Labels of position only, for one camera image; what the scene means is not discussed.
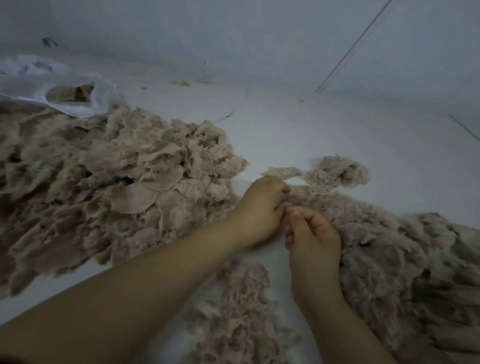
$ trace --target forearm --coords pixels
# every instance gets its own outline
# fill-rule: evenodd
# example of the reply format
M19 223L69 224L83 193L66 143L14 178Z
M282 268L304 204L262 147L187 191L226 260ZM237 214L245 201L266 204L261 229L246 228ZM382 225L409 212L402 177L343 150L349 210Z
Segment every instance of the forearm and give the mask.
M232 239L220 222L72 287L0 328L0 355L33 364L127 362L237 252Z
M345 301L302 311L325 364L396 364Z

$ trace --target plastic bag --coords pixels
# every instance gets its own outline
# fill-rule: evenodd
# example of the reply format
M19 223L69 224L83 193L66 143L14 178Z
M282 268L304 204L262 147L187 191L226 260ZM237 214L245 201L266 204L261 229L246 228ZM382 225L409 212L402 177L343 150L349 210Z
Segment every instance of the plastic bag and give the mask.
M50 102L47 93L56 86L92 85L90 102ZM98 72L81 73L71 67L38 57L21 55L0 63L0 96L47 105L79 118L105 114L112 105L127 105L117 86Z

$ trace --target hand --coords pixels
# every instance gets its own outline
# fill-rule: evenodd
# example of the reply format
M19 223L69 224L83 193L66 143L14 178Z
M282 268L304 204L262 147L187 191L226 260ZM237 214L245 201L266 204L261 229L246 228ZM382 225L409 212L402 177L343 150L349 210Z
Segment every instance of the hand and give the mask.
M290 187L276 177L256 180L243 195L227 220L238 232L241 248L252 246L268 239L278 229L285 217L285 203L276 206L279 193L290 192Z
M290 250L292 295L300 309L344 302L338 278L342 239L320 213L303 207L286 208L285 227Z

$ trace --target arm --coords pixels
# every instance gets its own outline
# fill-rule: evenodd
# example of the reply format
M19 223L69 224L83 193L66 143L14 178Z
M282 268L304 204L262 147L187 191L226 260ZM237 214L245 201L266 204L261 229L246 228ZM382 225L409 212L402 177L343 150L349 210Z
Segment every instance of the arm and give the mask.
M293 298L302 310L325 364L395 364L343 299L338 278L341 238L318 212L287 207Z
M279 179L252 184L224 220L101 273L0 328L0 356L32 364L128 362L211 273L280 225L288 192Z

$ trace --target white floor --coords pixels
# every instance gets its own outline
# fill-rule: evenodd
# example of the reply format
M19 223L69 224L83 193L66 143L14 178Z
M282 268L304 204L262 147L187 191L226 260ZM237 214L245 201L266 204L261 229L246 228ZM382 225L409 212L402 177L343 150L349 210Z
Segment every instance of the white floor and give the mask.
M0 50L0 58L15 53ZM349 191L356 198L396 214L438 212L457 223L480 227L480 143L448 115L402 104L229 85L216 79L202 84L194 81L195 75L173 74L151 65L49 50L36 53L75 68L99 71L119 85L131 106L165 119L218 121L236 153L251 163L238 177L239 191L268 167L306 170L325 155L339 154L370 169L371 182ZM182 79L191 86L171 84ZM267 266L272 297L279 301L287 323L303 336L302 343L292 350L295 362L318 362L313 338L290 296L288 253L282 238L249 257ZM37 278L18 297L0 302L0 323L103 269L88 263L58 279ZM192 341L182 333L179 322L172 323L151 345L151 362L176 363L184 357Z

